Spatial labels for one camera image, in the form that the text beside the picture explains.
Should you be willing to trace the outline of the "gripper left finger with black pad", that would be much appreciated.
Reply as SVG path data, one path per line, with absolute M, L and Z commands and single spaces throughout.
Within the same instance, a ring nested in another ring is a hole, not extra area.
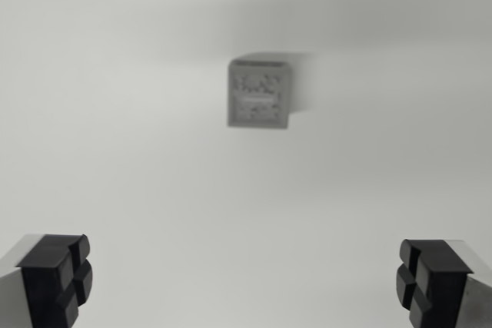
M 26 234 L 1 258 L 1 326 L 69 328 L 91 293 L 86 235 Z

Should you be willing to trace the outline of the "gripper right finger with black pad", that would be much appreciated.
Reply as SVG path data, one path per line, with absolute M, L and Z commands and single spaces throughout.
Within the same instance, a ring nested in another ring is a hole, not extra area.
M 491 267 L 462 240 L 402 241 L 396 291 L 418 328 L 491 326 Z

